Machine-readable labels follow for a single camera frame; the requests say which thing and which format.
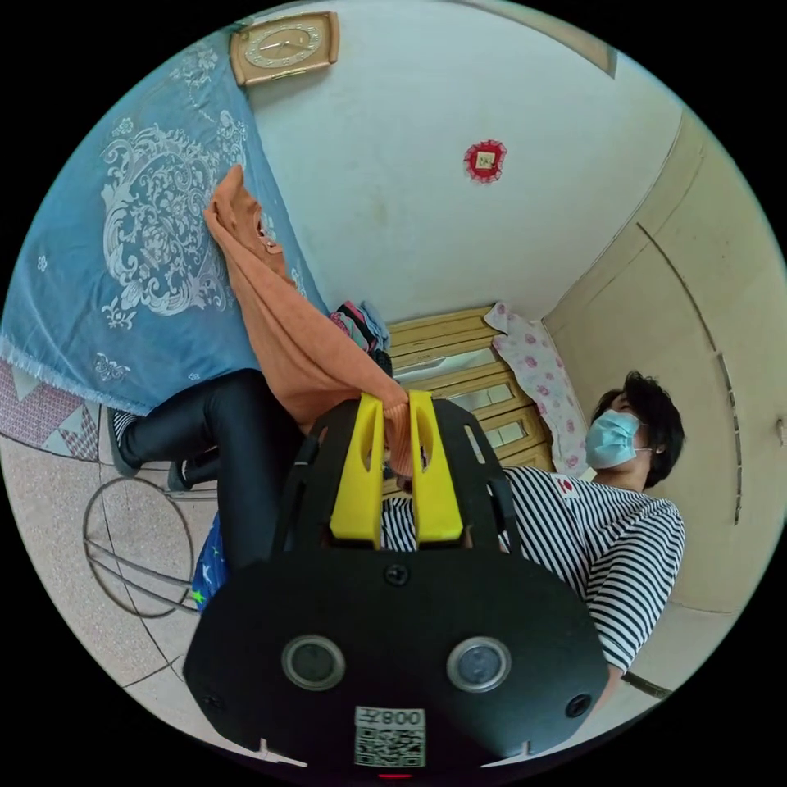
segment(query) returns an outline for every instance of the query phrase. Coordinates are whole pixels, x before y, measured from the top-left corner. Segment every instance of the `bed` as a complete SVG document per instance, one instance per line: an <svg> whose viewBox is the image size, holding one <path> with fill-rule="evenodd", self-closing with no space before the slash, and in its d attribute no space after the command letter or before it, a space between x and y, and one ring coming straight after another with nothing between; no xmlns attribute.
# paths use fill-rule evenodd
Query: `bed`
<svg viewBox="0 0 787 787"><path fill-rule="evenodd" d="M202 211L234 165L292 279L327 313L221 30L131 89L52 184L12 274L0 358L69 394L144 415L257 368Z"/></svg>

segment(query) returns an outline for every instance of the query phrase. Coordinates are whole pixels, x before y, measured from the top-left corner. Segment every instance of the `pink floral cloth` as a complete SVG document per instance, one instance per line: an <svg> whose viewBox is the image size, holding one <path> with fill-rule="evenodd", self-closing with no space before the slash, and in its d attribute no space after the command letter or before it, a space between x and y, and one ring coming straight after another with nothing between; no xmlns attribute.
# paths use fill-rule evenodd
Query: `pink floral cloth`
<svg viewBox="0 0 787 787"><path fill-rule="evenodd" d="M581 476L585 459L587 425L571 381L547 329L512 314L497 303L484 317L487 325L504 336L492 346L511 367L519 387L535 402L553 436L552 459L558 473Z"/></svg>

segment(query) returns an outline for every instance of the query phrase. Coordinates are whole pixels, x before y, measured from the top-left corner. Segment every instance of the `red decoration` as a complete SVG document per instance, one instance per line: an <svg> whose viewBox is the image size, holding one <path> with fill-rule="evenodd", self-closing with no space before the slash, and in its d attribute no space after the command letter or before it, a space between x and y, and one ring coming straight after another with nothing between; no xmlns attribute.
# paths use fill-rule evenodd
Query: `red decoration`
<svg viewBox="0 0 787 787"><path fill-rule="evenodd" d="M506 146L494 139L472 145L465 153L467 174L479 183L500 180L500 170L507 152Z"/></svg>

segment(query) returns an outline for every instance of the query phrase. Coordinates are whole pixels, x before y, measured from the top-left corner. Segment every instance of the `tiled floor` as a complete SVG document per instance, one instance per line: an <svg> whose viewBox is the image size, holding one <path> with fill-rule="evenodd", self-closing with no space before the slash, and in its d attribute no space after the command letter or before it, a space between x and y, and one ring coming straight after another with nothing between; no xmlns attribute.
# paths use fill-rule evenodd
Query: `tiled floor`
<svg viewBox="0 0 787 787"><path fill-rule="evenodd" d="M247 754L224 740L207 723L182 676L183 656L197 616L182 611L140 618L124 611L102 591L89 569L82 540L83 516L89 537L115 554L161 573L189 580L194 561L216 513L215 489L172 500L164 494L167 465L153 465L136 479L121 479L111 463L105 412L100 420L98 462L53 456L0 437L0 462L21 537L45 589L80 642L150 712L165 723L208 743ZM116 561L102 562L126 579L178 598L181 589L139 575ZM168 607L128 589L100 572L109 594L145 615ZM599 735L644 710L652 701L622 686L586 730L561 748ZM287 760L268 752L268 761Z"/></svg>

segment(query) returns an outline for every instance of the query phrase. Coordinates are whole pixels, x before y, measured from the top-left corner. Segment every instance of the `clock face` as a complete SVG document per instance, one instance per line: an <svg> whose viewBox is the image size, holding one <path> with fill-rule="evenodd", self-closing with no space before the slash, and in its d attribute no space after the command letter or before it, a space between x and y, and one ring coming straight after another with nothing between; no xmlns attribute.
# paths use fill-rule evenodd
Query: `clock face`
<svg viewBox="0 0 787 787"><path fill-rule="evenodd" d="M306 60L321 43L321 32L313 25L281 25L252 34L244 54L258 68L281 68Z"/></svg>

